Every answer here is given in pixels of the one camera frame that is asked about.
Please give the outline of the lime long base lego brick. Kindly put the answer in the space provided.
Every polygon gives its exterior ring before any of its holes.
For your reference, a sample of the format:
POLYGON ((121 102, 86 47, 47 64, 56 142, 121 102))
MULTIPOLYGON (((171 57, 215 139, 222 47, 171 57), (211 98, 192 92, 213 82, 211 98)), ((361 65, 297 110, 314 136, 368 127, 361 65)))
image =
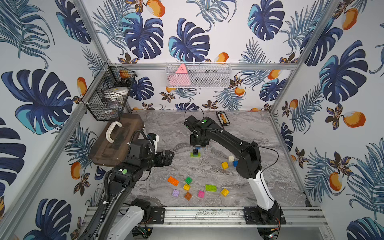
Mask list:
POLYGON ((200 158, 201 157, 201 153, 198 153, 196 155, 194 155, 193 153, 190 153, 190 157, 191 158, 200 158))

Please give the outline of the yellow small lego brick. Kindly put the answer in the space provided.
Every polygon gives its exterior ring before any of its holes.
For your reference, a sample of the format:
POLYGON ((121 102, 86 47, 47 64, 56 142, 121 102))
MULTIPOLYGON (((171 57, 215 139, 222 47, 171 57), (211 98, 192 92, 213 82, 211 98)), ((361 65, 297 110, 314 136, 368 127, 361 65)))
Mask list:
POLYGON ((226 197, 229 193, 230 193, 230 191, 228 189, 222 189, 222 191, 221 191, 221 195, 224 197, 226 197))

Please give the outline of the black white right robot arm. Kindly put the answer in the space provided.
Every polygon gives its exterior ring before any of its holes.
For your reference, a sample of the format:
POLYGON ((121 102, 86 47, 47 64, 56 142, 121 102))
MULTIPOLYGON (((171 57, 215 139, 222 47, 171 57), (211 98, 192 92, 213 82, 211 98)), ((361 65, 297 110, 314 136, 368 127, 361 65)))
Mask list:
POLYGON ((189 116, 185 119, 184 125, 192 133, 191 146, 206 147, 212 140, 230 151, 238 160, 236 171, 248 181, 257 201, 257 206, 245 208, 247 224, 285 225, 287 223, 280 204, 273 198, 264 179, 260 145, 237 138, 209 117, 198 120, 194 116, 189 116))

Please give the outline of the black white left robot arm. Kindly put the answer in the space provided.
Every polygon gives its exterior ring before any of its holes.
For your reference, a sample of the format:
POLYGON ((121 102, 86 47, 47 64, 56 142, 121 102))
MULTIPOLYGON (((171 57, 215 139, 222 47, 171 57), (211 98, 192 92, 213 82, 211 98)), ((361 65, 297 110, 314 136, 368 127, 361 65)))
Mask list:
POLYGON ((136 130, 134 134, 140 134, 142 138, 131 137, 126 158, 107 172, 104 196, 79 236, 80 240, 124 240, 134 228, 150 219, 150 203, 135 199, 122 218, 116 221, 126 198, 143 173, 150 172, 152 168, 170 166, 175 153, 170 150, 157 151, 155 134, 146 135, 142 130, 136 130))

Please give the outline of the yellow lego brick near arm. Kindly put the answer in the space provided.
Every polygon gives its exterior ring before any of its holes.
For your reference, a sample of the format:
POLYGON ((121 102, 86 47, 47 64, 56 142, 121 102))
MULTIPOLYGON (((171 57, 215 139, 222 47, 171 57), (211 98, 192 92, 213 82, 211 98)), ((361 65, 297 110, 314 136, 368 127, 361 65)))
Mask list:
POLYGON ((223 163, 221 163, 221 166, 222 166, 222 168, 223 168, 224 170, 229 168, 229 164, 228 164, 227 162, 223 162, 223 163))

